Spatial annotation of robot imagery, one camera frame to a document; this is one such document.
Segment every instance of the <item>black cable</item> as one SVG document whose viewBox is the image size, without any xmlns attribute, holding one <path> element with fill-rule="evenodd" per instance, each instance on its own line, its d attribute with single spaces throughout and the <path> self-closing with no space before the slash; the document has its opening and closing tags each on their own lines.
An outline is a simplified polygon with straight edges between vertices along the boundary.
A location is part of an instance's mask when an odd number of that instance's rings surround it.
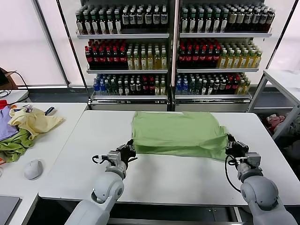
<svg viewBox="0 0 300 225">
<path fill-rule="evenodd" d="M 227 178 L 228 182 L 230 183 L 230 185 L 231 185 L 236 191 L 240 192 L 240 190 L 237 189 L 237 188 L 231 183 L 231 181 L 230 181 L 230 179 L 229 179 L 229 177 L 228 177 L 228 172 L 227 172 L 227 160 L 228 160 L 229 157 L 231 157 L 232 159 L 234 159 L 232 156 L 229 156 L 229 155 L 226 156 L 226 159 L 225 159 L 225 174 L 226 174 L 226 178 Z"/>
<path fill-rule="evenodd" d="M 10 104 L 8 104 L 8 105 L 13 105 L 13 104 L 16 104 L 16 103 L 18 103 L 18 102 L 22 102 L 22 101 L 24 101 L 24 100 L 28 99 L 28 98 L 29 98 L 29 88 L 28 88 L 28 86 L 27 86 L 26 82 L 24 81 L 23 77 L 21 76 L 21 74 L 19 74 L 19 73 L 18 73 L 18 72 L 16 72 L 16 71 L 8 71 L 8 72 L 5 72 L 4 74 L 8 74 L 8 73 L 18 74 L 18 75 L 19 75 L 19 77 L 22 79 L 23 83 L 25 84 L 25 86 L 26 86 L 26 89 L 27 89 L 27 91 L 28 91 L 28 96 L 27 96 L 27 97 L 25 97 L 25 98 L 23 98 L 23 99 L 21 99 L 21 100 L 19 100 L 19 101 L 16 101 L 16 102 L 10 103 Z"/>
</svg>

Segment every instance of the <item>purple cloth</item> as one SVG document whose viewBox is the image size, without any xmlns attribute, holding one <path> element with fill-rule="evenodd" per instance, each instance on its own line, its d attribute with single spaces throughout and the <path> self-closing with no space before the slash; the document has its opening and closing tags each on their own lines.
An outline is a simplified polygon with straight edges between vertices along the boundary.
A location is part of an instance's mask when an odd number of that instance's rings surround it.
<svg viewBox="0 0 300 225">
<path fill-rule="evenodd" d="M 19 132 L 15 126 L 8 124 L 11 120 L 9 111 L 9 106 L 5 106 L 4 109 L 0 110 L 0 141 L 10 138 Z"/>
</svg>

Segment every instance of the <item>computer mouse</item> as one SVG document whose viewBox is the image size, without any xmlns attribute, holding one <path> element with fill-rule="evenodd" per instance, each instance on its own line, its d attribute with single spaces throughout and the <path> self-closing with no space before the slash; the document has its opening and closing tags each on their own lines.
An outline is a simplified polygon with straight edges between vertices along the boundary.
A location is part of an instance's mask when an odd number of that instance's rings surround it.
<svg viewBox="0 0 300 225">
<path fill-rule="evenodd" d="M 24 176 L 29 180 L 33 180 L 38 176 L 40 176 L 42 172 L 43 172 L 42 162 L 36 159 L 26 165 L 24 170 Z"/>
</svg>

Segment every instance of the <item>green cloth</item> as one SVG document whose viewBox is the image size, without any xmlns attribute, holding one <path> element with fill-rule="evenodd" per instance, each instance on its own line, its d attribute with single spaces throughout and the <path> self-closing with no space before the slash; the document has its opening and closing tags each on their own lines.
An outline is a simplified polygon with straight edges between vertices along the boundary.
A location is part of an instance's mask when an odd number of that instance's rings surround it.
<svg viewBox="0 0 300 225">
<path fill-rule="evenodd" d="M 137 153 L 225 160 L 226 127 L 209 112 L 136 112 L 132 139 Z"/>
<path fill-rule="evenodd" d="M 30 135 L 27 130 L 20 129 L 18 134 L 0 141 L 0 151 L 5 154 L 6 162 L 16 161 L 27 148 L 33 146 L 33 142 L 29 140 Z"/>
</svg>

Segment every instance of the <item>white table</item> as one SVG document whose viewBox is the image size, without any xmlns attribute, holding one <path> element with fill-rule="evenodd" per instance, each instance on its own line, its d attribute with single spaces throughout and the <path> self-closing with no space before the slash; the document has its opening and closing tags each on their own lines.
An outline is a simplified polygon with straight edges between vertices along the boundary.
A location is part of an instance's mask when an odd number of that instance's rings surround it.
<svg viewBox="0 0 300 225">
<path fill-rule="evenodd" d="M 38 201 L 38 189 L 47 177 L 57 156 L 76 126 L 82 113 L 87 109 L 86 103 L 31 103 L 34 107 L 46 111 L 53 106 L 56 116 L 65 120 L 46 134 L 40 134 L 34 140 L 34 146 L 27 149 L 17 162 L 0 165 L 3 175 L 0 177 L 0 195 L 17 196 L 22 199 L 9 225 L 26 224 Z M 40 159 L 44 172 L 37 180 L 24 177 L 24 167 L 32 160 Z"/>
<path fill-rule="evenodd" d="M 27 90 L 12 90 L 11 93 L 0 100 L 6 100 L 8 104 L 20 101 L 28 96 Z"/>
<path fill-rule="evenodd" d="M 272 136 L 273 140 L 277 140 L 300 113 L 299 78 L 300 75 L 293 74 L 289 70 L 266 69 L 263 71 L 263 76 L 251 100 L 247 112 L 253 111 L 255 104 L 268 81 L 271 82 L 275 88 L 277 88 L 287 99 L 289 99 L 294 104 L 294 107 L 289 115 Z"/>
<path fill-rule="evenodd" d="M 95 179 L 105 166 L 92 162 L 131 138 L 135 112 L 85 111 L 39 190 L 46 199 L 89 199 Z M 278 186 L 286 205 L 300 204 L 300 182 L 255 114 L 213 113 L 236 140 L 262 156 L 264 175 Z M 224 162 L 210 158 L 138 154 L 129 163 L 119 202 L 171 205 L 246 205 L 228 183 Z M 240 187 L 234 166 L 228 168 Z"/>
</svg>

